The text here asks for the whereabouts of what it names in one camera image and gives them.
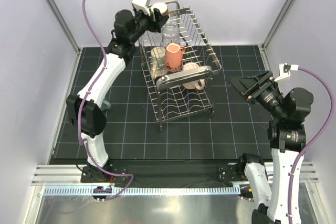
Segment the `cable connector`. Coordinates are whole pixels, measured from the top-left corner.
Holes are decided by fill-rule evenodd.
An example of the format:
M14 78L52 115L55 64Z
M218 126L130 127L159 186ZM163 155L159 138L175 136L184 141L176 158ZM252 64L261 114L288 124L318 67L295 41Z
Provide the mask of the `cable connector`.
M279 77L275 79L275 81L280 80L289 80L290 78L290 71L298 71L299 65L288 65L287 63L279 64Z

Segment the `grid line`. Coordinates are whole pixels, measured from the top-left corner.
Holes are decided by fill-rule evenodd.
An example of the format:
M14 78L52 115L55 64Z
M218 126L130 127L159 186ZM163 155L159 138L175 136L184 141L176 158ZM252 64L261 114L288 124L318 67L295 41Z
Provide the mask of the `grid line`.
M81 61L80 61L79 69L82 67L85 52L86 52L86 48L84 48L84 51L83 51L83 53L82 53L82 55L81 55ZM77 75L77 77L76 77L75 85L77 84L78 76L79 76L79 73L78 73L78 75ZM61 130L60 137L63 136L64 128L65 128L65 122L63 123L63 128L62 128L62 130ZM55 158L57 157L58 149L59 149L59 144L58 144L58 146L57 146L57 150L56 150L56 153L55 153Z
M156 126L158 123L153 117L154 115L149 114L153 113L152 110L148 111L152 107L152 104L149 100L145 81L143 81L144 77L141 74L141 70L139 70L138 64L140 64L140 60L139 58L135 58L132 61L132 65L127 67L127 70L124 70L126 73L118 77L118 83L115 85L120 86L113 85L110 88L108 96L106 95L109 102L111 99L113 100L111 104L114 105L112 110L104 112L105 116L108 116L107 126L104 131L104 141L110 157L148 159L155 156L156 158L163 159L211 157L225 159L237 158L238 154L248 152L246 150L249 149L253 150L251 153L270 156L268 149L265 148L269 143L267 143L266 138L262 137L262 134L266 133L266 130L263 129L264 127L255 125L266 125L268 123L267 118L259 116L259 114L255 117L255 113L259 112L254 112L249 106L246 106L246 102L239 99L239 95L235 94L231 85L226 80L229 76L248 76L261 73L264 65L260 61L260 56L257 55L258 48L250 48L249 46L215 46L214 50L220 60L227 62L224 68L229 68L223 68L223 72L220 72L219 76L214 77L211 89L209 90L210 93L213 92L212 97L216 106L214 117L208 119L206 118L206 113L204 113L179 121L167 122L164 123L166 133L159 133L157 131ZM83 49L82 57L76 70L77 76L72 84L72 93L82 89L84 85L80 86L79 84L85 83L85 78L89 78L91 72L94 74L96 71L94 70L96 59L98 59L97 64L99 65L101 53L101 50L98 51L98 48ZM225 59L225 57L230 56L234 56L234 58ZM194 104L201 103L201 101L191 101L185 108L189 110ZM176 109L181 109L181 111L184 109L179 107L179 101L175 102L167 99L164 104L175 104L177 106ZM62 121L53 158L84 158L82 147L78 146L76 129L72 127L66 118L67 112L65 112L64 120ZM180 124L176 128L177 131L172 128L172 126L177 126L176 124ZM246 132L240 130L242 124L246 124L249 130Z
M77 142L59 143L59 144L78 144ZM105 145L122 145L122 143L105 143ZM124 145L144 145L144 143L123 143ZM190 143L191 145L212 145L212 143ZM147 145L166 145L166 143L147 143ZM170 143L170 145L189 145L189 143ZM269 145L267 143L213 143L213 145Z
M128 105L129 105L128 103L129 103L129 101L130 101L130 92L131 92L131 83L132 83L132 73L133 73L133 71L131 71L130 87L128 88L128 97L127 97L127 106L126 106L126 116L125 116L124 136L123 136L123 138L122 138L122 147L121 147L121 156L120 156L120 159L122 159L122 153L123 153L123 150L124 150L124 143L125 143L127 112L128 112Z
M97 69L99 68L99 59L101 58L101 53L102 51L100 51L99 53L99 58L98 58L98 62L97 62ZM76 158L78 158L78 155L79 155L79 151L80 151L80 145L78 145L78 150L77 150L77 155L76 155Z
M222 56L222 50L220 49L219 47L219 50L220 50L220 56L221 56L221 59L223 61L223 56ZM224 83L225 83L225 86L226 86L226 78L225 78L225 72L224 72L224 67L223 67L223 75L224 75ZM227 92L227 87L225 87L226 89L226 98L227 98L227 102L229 102L229 95L228 95L228 92ZM232 129L232 137L233 137L233 142L234 142L234 147L235 147L235 152L236 152L236 158L238 158L237 156L237 148L236 148L236 141L235 141L235 133L234 133L234 130L233 130L233 124L232 124L232 115L231 115L231 108L230 108L230 104L228 105L228 108L229 108L229 115L230 115L230 122L231 122L231 129Z
M147 94L147 107L146 107L146 125L145 125L145 141L144 141L144 147L143 147L143 159L145 159L146 154L146 137L147 137L147 117L148 117L148 99L149 94Z
M258 62L258 58L257 58L257 54L256 54L256 49L253 47L253 51L254 51L254 54L256 56L256 60L257 60L257 65L258 65L258 69L259 69L259 73L261 73L261 70L260 70L260 66L259 66L259 62Z
M241 63L241 61L240 61L240 57L239 57L238 47L236 46L236 48L237 48L237 53L238 53L238 60L239 60L239 64L240 64L240 69L241 69L241 75L244 76L244 74L243 74L243 68L242 68L242 63ZM258 142L257 142L257 136L256 136L256 130L255 130L254 125L253 125L253 118L252 118L252 113L251 113L251 107L250 107L250 104L249 104L249 103L247 103L247 105L248 105L248 111L249 111L250 116L251 116L252 128L253 128L254 138L255 138L255 140L256 140L256 144L257 144L258 155L260 156L259 147L258 147Z

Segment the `white mug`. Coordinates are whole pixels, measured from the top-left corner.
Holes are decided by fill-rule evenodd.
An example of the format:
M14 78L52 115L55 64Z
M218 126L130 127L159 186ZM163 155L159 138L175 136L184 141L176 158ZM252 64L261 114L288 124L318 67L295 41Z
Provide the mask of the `white mug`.
M183 65L182 70L186 71L186 70L190 70L190 69L194 69L194 68L198 68L199 65L197 63L194 62L189 62L185 65ZM183 87L185 87L186 89L198 89L198 90L202 90L205 87L205 80L197 80L197 81L191 81L188 83L184 83Z

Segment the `cup handle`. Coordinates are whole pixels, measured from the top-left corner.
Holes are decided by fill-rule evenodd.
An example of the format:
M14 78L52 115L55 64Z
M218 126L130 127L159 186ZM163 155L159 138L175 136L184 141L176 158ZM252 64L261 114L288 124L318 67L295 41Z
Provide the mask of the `cup handle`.
M205 87L205 80L204 79L197 81L197 84L195 85L196 89L202 90L202 89L204 89L204 87Z
M185 46L180 46L180 48L181 48L181 52L182 52L182 54L184 54L185 53Z

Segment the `metal dish rack handle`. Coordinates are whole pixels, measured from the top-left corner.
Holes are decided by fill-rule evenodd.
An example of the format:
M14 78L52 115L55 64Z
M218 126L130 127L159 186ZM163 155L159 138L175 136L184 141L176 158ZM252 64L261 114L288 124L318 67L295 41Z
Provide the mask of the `metal dish rack handle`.
M176 82L179 82L181 79L188 78L188 81L196 81L200 79L212 79L213 71L210 66L202 66L194 69L185 70L182 72L171 73L161 77L156 82L158 90L166 89L168 87L174 86Z

